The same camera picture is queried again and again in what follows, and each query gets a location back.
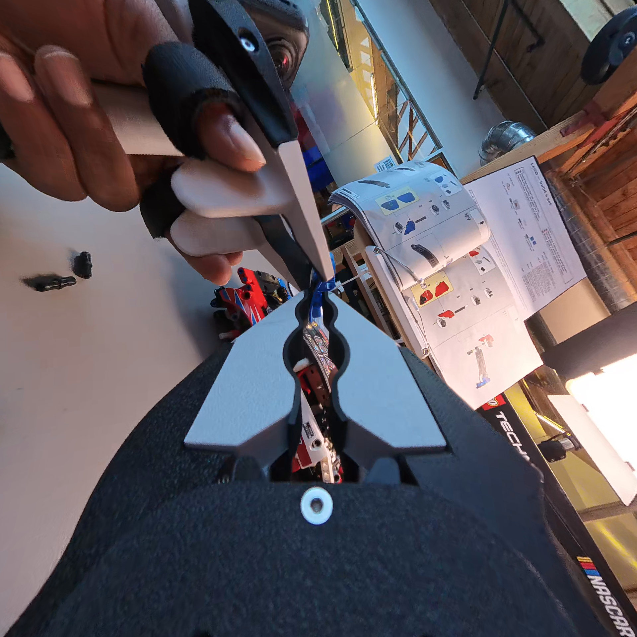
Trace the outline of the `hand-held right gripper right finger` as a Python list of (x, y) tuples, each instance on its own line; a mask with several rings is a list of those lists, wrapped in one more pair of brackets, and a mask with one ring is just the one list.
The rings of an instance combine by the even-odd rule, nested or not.
[(364, 469), (382, 458), (445, 450), (447, 442), (399, 346), (331, 293), (324, 321), (338, 374), (334, 409), (345, 424), (342, 450)]

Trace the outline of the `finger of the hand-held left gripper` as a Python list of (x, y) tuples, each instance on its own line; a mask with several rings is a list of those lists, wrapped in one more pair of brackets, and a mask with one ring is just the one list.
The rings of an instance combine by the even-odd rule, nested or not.
[(258, 251), (297, 290), (312, 287), (312, 266), (280, 215), (254, 217), (263, 239)]
[(286, 219), (294, 239), (317, 274), (328, 282), (334, 266), (298, 140), (282, 143), (277, 155), (292, 189), (293, 203)]

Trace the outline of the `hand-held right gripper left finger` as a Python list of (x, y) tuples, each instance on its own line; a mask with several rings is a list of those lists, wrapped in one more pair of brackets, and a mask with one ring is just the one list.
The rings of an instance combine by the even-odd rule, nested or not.
[(311, 294), (300, 292), (232, 344), (184, 445), (271, 466), (301, 438), (301, 396), (288, 348)]

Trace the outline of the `blue lego panel piece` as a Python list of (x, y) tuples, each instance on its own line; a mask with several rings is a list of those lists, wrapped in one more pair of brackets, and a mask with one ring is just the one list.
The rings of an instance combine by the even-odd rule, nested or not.
[(316, 272), (312, 272), (312, 279), (310, 282), (310, 292), (312, 298), (310, 299), (310, 308), (308, 314), (309, 323), (317, 323), (323, 316), (323, 297), (326, 293), (331, 292), (336, 287), (335, 275), (329, 280), (323, 280)]

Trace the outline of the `lego race car model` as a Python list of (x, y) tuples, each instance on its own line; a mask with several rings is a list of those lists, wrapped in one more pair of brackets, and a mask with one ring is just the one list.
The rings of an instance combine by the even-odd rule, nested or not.
[[(243, 267), (237, 274), (242, 286), (221, 286), (211, 300), (215, 318), (225, 326), (219, 335), (225, 341), (234, 341), (292, 297), (291, 285), (282, 278)], [(303, 425), (291, 472), (302, 482), (342, 483), (345, 469), (328, 422), (331, 386), (338, 369), (329, 356), (323, 317), (317, 323), (307, 323), (303, 339), (301, 359), (294, 365), (301, 386)]]

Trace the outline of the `lego instruction booklet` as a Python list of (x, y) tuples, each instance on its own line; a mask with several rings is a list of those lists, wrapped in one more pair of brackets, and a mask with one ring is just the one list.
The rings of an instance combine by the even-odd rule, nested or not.
[(505, 277), (484, 244), (490, 229), (474, 199), (442, 166), (409, 161), (336, 189), (413, 301), (428, 361), (472, 408), (540, 364)]

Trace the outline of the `black lego set box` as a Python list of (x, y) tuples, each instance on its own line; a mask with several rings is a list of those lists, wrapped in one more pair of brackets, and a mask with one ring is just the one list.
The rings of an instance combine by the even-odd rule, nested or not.
[(635, 636), (636, 610), (514, 407), (500, 394), (478, 412), (541, 472), (546, 521), (568, 555), (568, 565), (578, 573), (576, 579), (583, 585), (587, 601), (601, 611), (613, 636)]

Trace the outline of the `person's left hand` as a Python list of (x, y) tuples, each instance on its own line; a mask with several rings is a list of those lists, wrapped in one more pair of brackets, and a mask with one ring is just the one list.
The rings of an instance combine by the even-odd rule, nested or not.
[(142, 85), (156, 44), (178, 39), (155, 1), (2, 1), (5, 162), (45, 195), (128, 211), (179, 160), (127, 155), (91, 79)]

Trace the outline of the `white book stand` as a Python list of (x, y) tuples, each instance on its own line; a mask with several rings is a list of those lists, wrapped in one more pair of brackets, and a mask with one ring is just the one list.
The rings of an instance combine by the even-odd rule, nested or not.
[(372, 244), (360, 223), (354, 223), (353, 233), (353, 240), (345, 243), (341, 252), (373, 323), (429, 364), (430, 349), (416, 306), (399, 290), (385, 255)]

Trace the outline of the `printed instruction sheet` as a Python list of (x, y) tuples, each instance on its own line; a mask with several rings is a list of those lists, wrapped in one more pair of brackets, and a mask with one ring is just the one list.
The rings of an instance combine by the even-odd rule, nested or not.
[(490, 229), (485, 242), (522, 320), (585, 277), (582, 262), (536, 157), (465, 185)]

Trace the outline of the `black round fixture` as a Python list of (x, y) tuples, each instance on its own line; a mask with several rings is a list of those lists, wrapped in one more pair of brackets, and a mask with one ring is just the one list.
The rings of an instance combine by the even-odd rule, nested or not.
[(580, 69), (586, 85), (600, 85), (615, 73), (636, 47), (636, 7), (609, 20), (588, 46)]

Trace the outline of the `metal air duct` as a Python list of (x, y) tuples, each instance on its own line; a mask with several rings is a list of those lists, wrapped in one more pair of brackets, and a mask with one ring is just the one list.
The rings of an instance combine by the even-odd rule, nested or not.
[(479, 148), (480, 165), (485, 166), (494, 159), (530, 142), (536, 133), (521, 122), (506, 120), (493, 126)]

